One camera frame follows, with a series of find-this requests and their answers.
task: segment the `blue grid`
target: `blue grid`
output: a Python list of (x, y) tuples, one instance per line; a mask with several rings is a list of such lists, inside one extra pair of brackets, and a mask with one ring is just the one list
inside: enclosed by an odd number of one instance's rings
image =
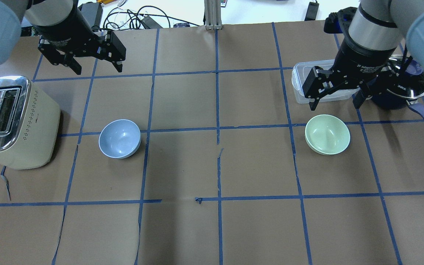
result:
[[(101, 79), (101, 78), (121, 78), (121, 77), (152, 77), (152, 87), (151, 87), (151, 95), (150, 95), (150, 109), (149, 109), (149, 116), (148, 116), (148, 128), (147, 130), (142, 130), (142, 133), (146, 133), (146, 149), (145, 149), (145, 158), (144, 158), (144, 167), (143, 167), (143, 174), (142, 174), (142, 186), (141, 186), (141, 195), (139, 200), (116, 200), (116, 201), (68, 201), (70, 189), (71, 189), (71, 183), (73, 179), (74, 169), (76, 165), (76, 158), (78, 154), (78, 146), (74, 153), (74, 159), (72, 164), (72, 169), (70, 172), (68, 187), (66, 191), (66, 197), (64, 202), (34, 202), (34, 203), (0, 203), (0, 207), (9, 207), (9, 206), (63, 206), (64, 207), (64, 214), (63, 214), (63, 221), (64, 216), (66, 213), (66, 207), (69, 205), (116, 205), (116, 204), (139, 204), (139, 214), (138, 214), (138, 226), (139, 230), (141, 231), (141, 222), (142, 222), (142, 213), (143, 213), (143, 205), (145, 203), (161, 203), (160, 199), (144, 199), (145, 194), (145, 182), (146, 182), (146, 169), (147, 169), (147, 162), (148, 162), (148, 149), (149, 149), (149, 138), (151, 133), (163, 133), (168, 131), (207, 131), (207, 130), (216, 130), (217, 131), (217, 144), (219, 144), (220, 141), (220, 130), (235, 130), (235, 129), (253, 129), (253, 128), (277, 128), (277, 127), (288, 127), (289, 128), (289, 134), (290, 134), (290, 141), (293, 151), (293, 162), (294, 162), (294, 169), (296, 172), (296, 182), (298, 187), (298, 195), (281, 195), (281, 196), (237, 196), (237, 197), (222, 197), (222, 185), (220, 183), (220, 159), (222, 155), (223, 149), (220, 151), (220, 155), (217, 158), (217, 185), (218, 185), (218, 194), (217, 197), (210, 197), (210, 198), (196, 198), (196, 201), (199, 203), (202, 203), (202, 201), (217, 201), (218, 202), (218, 223), (219, 223), (219, 263), (223, 264), (223, 244), (222, 244), (222, 201), (229, 201), (229, 200), (270, 200), (270, 199), (298, 199), (301, 202), (301, 215), (302, 215), (302, 221), (303, 221), (303, 232), (305, 236), (305, 244), (307, 249), (307, 255), (308, 255), (308, 263), (312, 264), (312, 258), (311, 258), (311, 246), (308, 239), (308, 229), (307, 229), (307, 222), (306, 222), (306, 215), (305, 215), (305, 207), (304, 207), (304, 199), (307, 198), (360, 198), (360, 197), (380, 197), (382, 207), (384, 210), (384, 215), (386, 217), (387, 226), (389, 228), (389, 233), (391, 236), (392, 244), (394, 247), (395, 255), (397, 258), (397, 262), (399, 264), (402, 264), (402, 259), (400, 257), (400, 254), (398, 252), (397, 243), (395, 240), (395, 236), (393, 233), (392, 225), (390, 222), (389, 213), (387, 210), (387, 207), (385, 205), (384, 197), (386, 196), (419, 196), (424, 195), (424, 191), (409, 191), (409, 192), (383, 192), (382, 187), (380, 185), (380, 181), (377, 175), (377, 169), (375, 167), (374, 159), (372, 157), (372, 152), (370, 149), (370, 143), (367, 139), (367, 134), (365, 132), (364, 125), (365, 124), (392, 124), (392, 123), (419, 123), (424, 122), (422, 119), (417, 120), (387, 120), (387, 121), (363, 121), (362, 116), (360, 114), (359, 110), (357, 111), (358, 114), (358, 122), (346, 122), (345, 124), (359, 124), (361, 127), (361, 130), (363, 132), (363, 136), (365, 139), (367, 152), (370, 157), (370, 162), (372, 165), (372, 170), (374, 172), (375, 181), (377, 183), (378, 192), (377, 193), (350, 193), (350, 194), (313, 194), (313, 195), (304, 195), (301, 189), (300, 181), (299, 181), (299, 173), (297, 169), (297, 163), (296, 163), (296, 147), (294, 144), (294, 137), (293, 137), (293, 127), (300, 127), (305, 126), (306, 124), (293, 124), (291, 122), (291, 116), (289, 113), (288, 108), (288, 98), (286, 94), (286, 85), (285, 85), (285, 77), (284, 77), (284, 70), (292, 69), (292, 67), (283, 67), (282, 66), (282, 60), (281, 60), (281, 54), (279, 49), (279, 43), (278, 43), (278, 36), (276, 33), (275, 24), (271, 23), (272, 30), (274, 34), (274, 39), (276, 43), (276, 50), (278, 53), (278, 61), (279, 61), (279, 67), (271, 67), (271, 68), (253, 68), (253, 69), (232, 69), (232, 70), (219, 70), (219, 44), (218, 44), (218, 31), (215, 31), (215, 57), (216, 57), (216, 65), (215, 65), (215, 71), (195, 71), (195, 72), (174, 72), (174, 73), (156, 73), (156, 61), (157, 61), (157, 55), (158, 55), (158, 39), (159, 39), (159, 30), (156, 32), (156, 40), (155, 40), (155, 55), (153, 59), (153, 72), (152, 74), (124, 74), (124, 75), (106, 75), (106, 76), (95, 76), (96, 66), (97, 66), (97, 59), (94, 63), (94, 67), (92, 70), (91, 77), (72, 77), (72, 78), (51, 78), (51, 79), (37, 79), (37, 73), (40, 68), (40, 64), (42, 62), (42, 55), (40, 56), (39, 62), (37, 64), (37, 68), (35, 70), (33, 81), (34, 82), (48, 82), (48, 81), (63, 81), (63, 80), (82, 80), (82, 79), (90, 79), (89, 83), (89, 91), (86, 98), (86, 104), (84, 108), (84, 113), (81, 121), (81, 126), (79, 129), (78, 134), (61, 134), (60, 137), (78, 137), (78, 144), (81, 143), (82, 136), (85, 135), (96, 135), (100, 134), (99, 131), (95, 132), (83, 132), (84, 127), (84, 121), (86, 118), (86, 113), (89, 105), (89, 97), (91, 95), (91, 89), (92, 84), (94, 82), (94, 79)], [(334, 35), (335, 42), (337, 47), (340, 47), (340, 43), (338, 41), (337, 35)], [(271, 125), (260, 125), (260, 126), (220, 126), (219, 123), (219, 73), (231, 73), (231, 72), (252, 72), (252, 71), (274, 71), (279, 70), (281, 74), (281, 83), (282, 83), (282, 89), (284, 94), (284, 104), (286, 106), (286, 114), (288, 119), (288, 124), (271, 124)], [(154, 89), (155, 89), (155, 76), (156, 75), (180, 75), (180, 74), (210, 74), (215, 73), (216, 74), (216, 119), (217, 119), (217, 125), (216, 127), (202, 127), (202, 128), (171, 128), (171, 129), (159, 129), (159, 130), (152, 130), (151, 129), (151, 119), (152, 119), (152, 108), (153, 108), (153, 96), (154, 96)], [(52, 264), (55, 264), (56, 261), (57, 252), (55, 253), (55, 256), (52, 260)], [(138, 253), (135, 261), (135, 265), (138, 263)]]

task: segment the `yellow object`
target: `yellow object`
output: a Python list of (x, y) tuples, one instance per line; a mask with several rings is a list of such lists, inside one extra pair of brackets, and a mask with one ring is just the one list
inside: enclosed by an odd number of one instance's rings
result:
[(104, 5), (107, 5), (108, 3), (114, 2), (116, 0), (96, 0), (98, 3), (102, 3)]

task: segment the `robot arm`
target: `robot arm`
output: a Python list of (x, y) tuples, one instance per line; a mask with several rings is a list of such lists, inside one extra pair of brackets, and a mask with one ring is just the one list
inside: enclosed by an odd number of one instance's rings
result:
[(377, 86), (369, 86), (403, 36), (407, 49), (424, 68), (424, 1), (361, 0), (357, 9), (332, 13), (325, 32), (342, 32), (345, 38), (332, 68), (313, 67), (303, 84), (305, 97), (313, 99), (311, 110), (323, 96), (339, 89), (360, 88), (353, 100), (357, 109), (366, 98), (380, 93)]
[(62, 64), (81, 74), (74, 57), (92, 56), (122, 71), (124, 45), (113, 31), (93, 32), (77, 0), (0, 0), (0, 64), (19, 39), (24, 15), (42, 35), (38, 49), (52, 65)]

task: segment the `clear plastic tray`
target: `clear plastic tray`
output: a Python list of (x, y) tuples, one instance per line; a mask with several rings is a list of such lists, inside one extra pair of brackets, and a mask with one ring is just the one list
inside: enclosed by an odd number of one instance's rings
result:
[[(303, 95), (302, 85), (305, 82), (310, 70), (314, 66), (322, 67), (325, 70), (330, 69), (335, 60), (324, 60), (324, 61), (314, 61), (314, 62), (304, 62), (298, 63), (293, 67), (292, 70), (292, 85), (295, 89), (294, 95), (296, 96), (296, 101), (299, 104), (308, 104), (310, 99), (307, 99)], [(335, 101), (335, 100), (345, 100), (349, 99), (352, 94), (355, 94), (359, 89), (350, 89), (350, 90), (338, 90), (337, 92), (326, 95), (320, 99), (320, 102), (325, 101)]]

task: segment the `blue bowl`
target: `blue bowl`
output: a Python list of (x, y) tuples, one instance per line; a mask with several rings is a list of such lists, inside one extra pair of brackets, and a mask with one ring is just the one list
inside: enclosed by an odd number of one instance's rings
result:
[(110, 158), (127, 158), (140, 147), (140, 129), (129, 120), (109, 123), (99, 135), (99, 149)]

